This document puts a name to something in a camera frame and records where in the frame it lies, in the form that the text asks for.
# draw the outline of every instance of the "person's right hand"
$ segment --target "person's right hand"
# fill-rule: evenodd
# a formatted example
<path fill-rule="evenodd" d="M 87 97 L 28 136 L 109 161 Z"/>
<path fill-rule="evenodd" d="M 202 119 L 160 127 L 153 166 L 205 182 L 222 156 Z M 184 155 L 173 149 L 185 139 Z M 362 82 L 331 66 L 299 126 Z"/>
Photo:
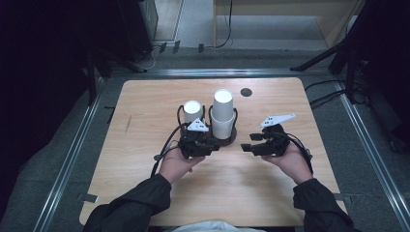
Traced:
<path fill-rule="evenodd" d="M 159 173 L 172 185 L 204 160 L 205 157 L 185 159 L 180 148 L 172 148 L 163 157 Z"/>
<path fill-rule="evenodd" d="M 262 156 L 261 158 L 278 166 L 297 185 L 313 178 L 301 151 L 293 143 L 289 143 L 281 157 Z"/>

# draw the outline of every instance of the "black sleeve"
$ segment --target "black sleeve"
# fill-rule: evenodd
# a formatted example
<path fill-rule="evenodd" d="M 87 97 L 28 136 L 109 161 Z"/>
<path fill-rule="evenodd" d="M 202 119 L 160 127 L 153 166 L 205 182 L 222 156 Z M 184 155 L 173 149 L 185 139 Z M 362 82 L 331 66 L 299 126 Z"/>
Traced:
<path fill-rule="evenodd" d="M 334 195 L 316 179 L 293 188 L 293 204 L 305 211 L 306 232 L 357 231 L 353 221 L 336 203 Z"/>
<path fill-rule="evenodd" d="M 94 209 L 83 231 L 146 231 L 151 216 L 169 208 L 170 192 L 169 182 L 157 174 Z"/>

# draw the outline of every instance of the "wooden table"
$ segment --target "wooden table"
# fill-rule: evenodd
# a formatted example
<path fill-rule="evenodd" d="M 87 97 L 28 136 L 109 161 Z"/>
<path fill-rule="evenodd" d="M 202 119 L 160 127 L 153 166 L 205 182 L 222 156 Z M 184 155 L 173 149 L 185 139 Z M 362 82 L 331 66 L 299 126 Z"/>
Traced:
<path fill-rule="evenodd" d="M 149 178 L 153 156 L 178 126 L 179 105 L 197 100 L 207 109 L 214 93 L 227 88 L 239 117 L 236 140 L 213 152 L 172 186 L 171 207 L 152 217 L 151 225 L 184 225 L 219 219 L 235 226 L 301 226 L 304 212 L 293 208 L 293 181 L 279 168 L 242 152 L 249 134 L 261 132 L 268 115 L 295 113 L 282 123 L 313 154 L 314 177 L 333 193 L 337 182 L 298 78 L 131 80 L 124 84 L 88 193 L 97 203 L 84 202 L 80 222 L 100 204 Z M 241 96 L 250 88 L 250 97 Z"/>
<path fill-rule="evenodd" d="M 235 0 L 232 15 L 313 15 L 328 47 L 344 37 L 344 30 L 365 0 Z M 229 15 L 229 0 L 214 0 L 214 46 L 217 16 Z"/>

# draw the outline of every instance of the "black wall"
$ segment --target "black wall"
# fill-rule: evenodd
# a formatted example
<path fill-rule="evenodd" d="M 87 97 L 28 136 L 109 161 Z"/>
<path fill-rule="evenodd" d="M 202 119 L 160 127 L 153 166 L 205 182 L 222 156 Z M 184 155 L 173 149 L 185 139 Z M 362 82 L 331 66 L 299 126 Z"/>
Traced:
<path fill-rule="evenodd" d="M 50 141 L 88 82 L 84 48 L 58 2 L 0 4 L 2 217 L 20 166 Z"/>
<path fill-rule="evenodd" d="M 383 126 L 399 152 L 410 152 L 410 1 L 375 1 L 362 34 L 364 73 Z"/>

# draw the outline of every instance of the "wire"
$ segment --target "wire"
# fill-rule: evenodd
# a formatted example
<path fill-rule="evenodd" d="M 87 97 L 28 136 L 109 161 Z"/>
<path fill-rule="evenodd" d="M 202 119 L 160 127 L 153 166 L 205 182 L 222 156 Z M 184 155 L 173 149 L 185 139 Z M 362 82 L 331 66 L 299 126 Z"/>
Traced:
<path fill-rule="evenodd" d="M 325 80 L 325 81 L 320 81 L 320 82 L 317 82 L 317 83 L 313 83 L 313 84 L 310 84 L 310 85 L 308 85 L 306 88 L 305 88 L 305 91 L 307 90 L 307 89 L 309 89 L 310 87 L 313 87 L 313 86 L 315 86 L 315 85 L 319 85 L 319 84 L 324 84 L 324 83 L 329 83 L 329 82 L 346 82 L 345 80 Z"/>
<path fill-rule="evenodd" d="M 229 19 L 231 19 L 231 18 L 232 18 L 232 5 L 230 6 L 230 14 L 229 14 Z M 228 20 L 226 20 L 226 14 L 223 16 L 223 19 L 224 19 L 224 21 L 225 21 L 226 26 L 229 28 L 229 30 L 232 30 L 231 24 L 228 22 Z M 233 45 L 233 40 L 232 40 L 232 37 L 231 37 L 230 34 L 228 35 L 228 38 L 227 38 L 227 39 L 230 39 L 230 41 L 231 41 L 231 45 L 230 45 L 230 46 L 232 46 L 232 45 Z"/>
<path fill-rule="evenodd" d="M 157 162 L 156 162 L 156 163 L 154 164 L 154 166 L 153 166 L 153 170 L 151 171 L 151 177 L 153 177 L 153 176 L 155 175 L 155 173 L 157 172 L 158 165 L 160 164 L 160 161 L 162 160 L 162 158 L 166 155 L 167 152 L 169 152 L 169 151 L 171 150 L 171 149 L 166 150 L 166 148 L 167 148 L 167 146 L 168 146 L 168 144 L 169 144 L 169 141 L 171 141 L 171 139 L 172 139 L 172 137 L 174 136 L 174 134 L 175 134 L 181 127 L 185 127 L 185 126 L 188 126 L 188 125 L 189 125 L 188 123 L 184 123 L 184 124 L 179 125 L 179 126 L 171 133 L 171 135 L 169 135 L 168 139 L 166 140 L 165 144 L 164 144 L 163 147 L 162 147 L 162 150 L 161 150 L 160 154 L 157 155 L 157 156 L 155 156 L 155 160 L 156 160 Z"/>
<path fill-rule="evenodd" d="M 181 112 L 181 109 L 182 109 L 182 108 L 184 108 L 184 106 L 183 106 L 183 105 L 180 105 L 180 106 L 178 107 L 178 110 L 177 110 L 177 121 L 178 121 L 178 125 L 181 125 L 181 119 L 180 119 L 179 115 L 180 115 L 180 112 Z"/>
<path fill-rule="evenodd" d="M 322 98 L 319 98 L 319 99 L 317 99 L 317 100 L 311 101 L 311 102 L 309 103 L 309 104 L 310 104 L 310 107 L 311 107 L 311 109 L 318 108 L 318 107 L 322 106 L 323 104 L 325 104 L 325 103 L 327 103 L 327 102 L 330 102 L 331 100 L 337 98 L 338 96 L 340 96 L 340 95 L 342 95 L 342 94 L 345 94 L 345 92 L 346 92 L 345 90 L 338 90 L 338 91 L 335 91 L 335 92 L 333 92 L 333 93 L 331 93 L 331 94 L 328 94 L 328 95 L 326 95 L 326 96 L 324 96 L 324 97 L 322 97 Z"/>
<path fill-rule="evenodd" d="M 230 37 L 231 37 L 231 32 L 232 32 L 232 2 L 233 0 L 230 0 L 230 9 L 229 9 L 229 23 L 228 23 L 228 28 L 229 28 L 229 34 L 228 37 L 226 38 L 226 41 L 221 44 L 221 45 L 217 45 L 217 46 L 205 46 L 207 48 L 222 48 L 223 46 L 226 45 L 226 43 L 229 41 Z"/>
<path fill-rule="evenodd" d="M 155 57 L 154 57 L 154 51 L 156 51 L 156 50 L 158 50 L 158 49 L 160 49 L 160 48 L 159 48 L 159 47 L 156 47 L 156 48 L 154 48 L 154 49 L 150 52 L 151 58 L 152 58 L 152 60 L 154 61 L 154 63 L 153 63 L 150 67 L 145 68 L 145 67 L 142 67 L 142 66 L 140 66 L 140 65 L 137 64 L 138 62 L 142 62 L 146 57 L 144 57 L 143 59 L 139 60 L 138 62 L 134 62 L 134 63 L 132 63 L 132 64 L 135 65 L 135 66 L 137 66 L 137 67 L 139 67 L 139 68 L 142 69 L 142 70 L 151 70 L 151 69 L 154 68 L 155 65 L 157 64 L 157 60 L 156 60 Z"/>
<path fill-rule="evenodd" d="M 313 174 L 313 167 L 310 162 L 312 155 L 309 153 L 308 149 L 305 147 L 305 145 L 302 143 L 302 141 L 297 136 L 291 133 L 281 133 L 281 132 L 270 132 L 270 133 L 285 137 L 289 139 L 293 144 L 295 144 L 299 148 L 299 151 L 301 152 L 303 158 L 305 159 L 305 162 L 307 163 L 310 173 Z"/>
<path fill-rule="evenodd" d="M 182 144 L 181 146 L 178 146 L 178 145 L 177 145 L 177 146 L 175 146 L 175 147 L 169 148 L 168 150 L 166 150 L 166 151 L 164 152 L 163 157 L 165 157 L 165 155 L 168 154 L 168 152 L 174 150 L 175 148 L 181 148 L 183 145 L 185 145 L 185 144 Z"/>

